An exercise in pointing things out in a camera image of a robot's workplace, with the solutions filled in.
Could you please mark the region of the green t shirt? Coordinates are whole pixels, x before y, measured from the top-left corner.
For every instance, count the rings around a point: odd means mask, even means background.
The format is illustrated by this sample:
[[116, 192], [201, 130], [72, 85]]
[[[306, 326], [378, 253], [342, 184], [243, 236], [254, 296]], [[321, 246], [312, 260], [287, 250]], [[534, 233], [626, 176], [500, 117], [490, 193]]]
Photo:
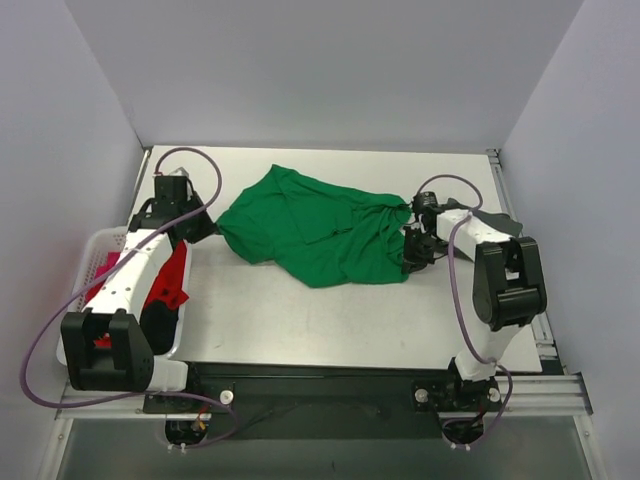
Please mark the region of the green t shirt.
[[396, 194], [371, 193], [271, 166], [217, 220], [246, 262], [274, 262], [311, 288], [407, 280], [402, 227], [411, 216]]

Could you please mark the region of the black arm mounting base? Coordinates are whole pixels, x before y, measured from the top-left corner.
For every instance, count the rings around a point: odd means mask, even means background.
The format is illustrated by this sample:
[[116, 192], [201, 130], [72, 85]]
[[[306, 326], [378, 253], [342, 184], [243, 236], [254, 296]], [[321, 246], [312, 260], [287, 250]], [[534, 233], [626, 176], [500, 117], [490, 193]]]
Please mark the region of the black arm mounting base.
[[188, 393], [218, 401], [147, 396], [171, 439], [421, 440], [481, 437], [505, 390], [495, 378], [464, 381], [443, 370], [195, 362]]

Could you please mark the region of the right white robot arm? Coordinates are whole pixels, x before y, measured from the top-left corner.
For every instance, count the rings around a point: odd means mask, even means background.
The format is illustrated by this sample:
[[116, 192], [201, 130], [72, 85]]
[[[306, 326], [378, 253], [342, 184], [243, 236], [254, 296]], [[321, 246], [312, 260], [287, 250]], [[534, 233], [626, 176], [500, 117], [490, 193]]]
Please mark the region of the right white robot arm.
[[410, 208], [414, 221], [403, 228], [404, 273], [433, 265], [438, 254], [451, 268], [457, 253], [473, 262], [471, 296], [482, 334], [472, 339], [466, 322], [458, 320], [465, 349], [454, 358], [458, 374], [442, 386], [448, 404], [465, 408], [479, 395], [477, 382], [495, 374], [515, 336], [546, 310], [539, 247], [505, 213], [473, 209], [454, 199], [440, 203], [431, 191], [416, 194]]

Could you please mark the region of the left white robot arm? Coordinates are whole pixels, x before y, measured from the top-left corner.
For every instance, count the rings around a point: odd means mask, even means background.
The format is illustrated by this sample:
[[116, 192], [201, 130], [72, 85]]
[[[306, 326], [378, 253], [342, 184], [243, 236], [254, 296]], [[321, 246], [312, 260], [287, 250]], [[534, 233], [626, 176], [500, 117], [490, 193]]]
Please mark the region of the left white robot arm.
[[182, 412], [202, 387], [175, 359], [184, 324], [193, 244], [213, 234], [191, 180], [158, 176], [133, 216], [112, 273], [66, 314], [61, 342], [71, 385], [81, 391], [166, 392]]

